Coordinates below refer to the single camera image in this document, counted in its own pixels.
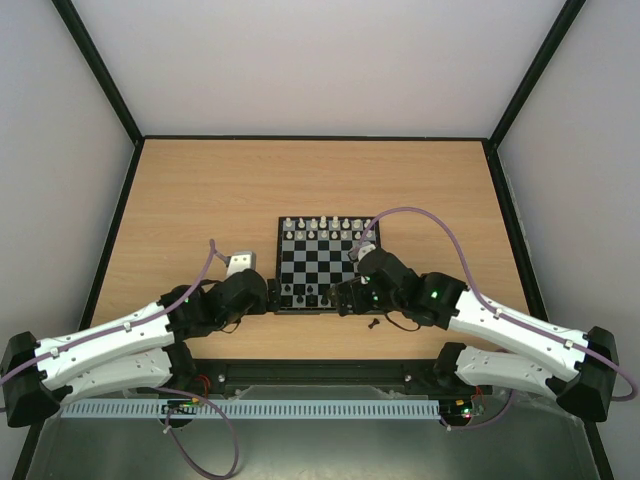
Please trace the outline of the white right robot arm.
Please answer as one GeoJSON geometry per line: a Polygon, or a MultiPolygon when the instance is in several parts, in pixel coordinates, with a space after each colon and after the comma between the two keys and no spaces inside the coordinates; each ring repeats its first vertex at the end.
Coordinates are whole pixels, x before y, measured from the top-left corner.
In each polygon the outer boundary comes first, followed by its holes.
{"type": "Polygon", "coordinates": [[[448,343],[434,367],[438,384],[533,393],[590,422],[608,417],[618,362],[613,334],[554,325],[476,294],[449,275],[419,275],[395,255],[372,245],[359,254],[355,278],[326,293],[341,316],[398,312],[420,327],[438,327],[489,341],[492,353],[448,343]]]}

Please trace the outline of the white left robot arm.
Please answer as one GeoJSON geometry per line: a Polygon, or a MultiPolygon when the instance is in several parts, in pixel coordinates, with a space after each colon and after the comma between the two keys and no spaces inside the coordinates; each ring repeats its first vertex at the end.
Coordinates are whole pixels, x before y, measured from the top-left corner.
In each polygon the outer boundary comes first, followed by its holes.
{"type": "Polygon", "coordinates": [[[195,372],[185,342],[274,312],[280,283],[252,269],[182,285],[138,311],[53,338],[12,336],[1,360],[2,412],[11,428],[40,423],[78,400],[128,388],[186,385],[195,372]]]}

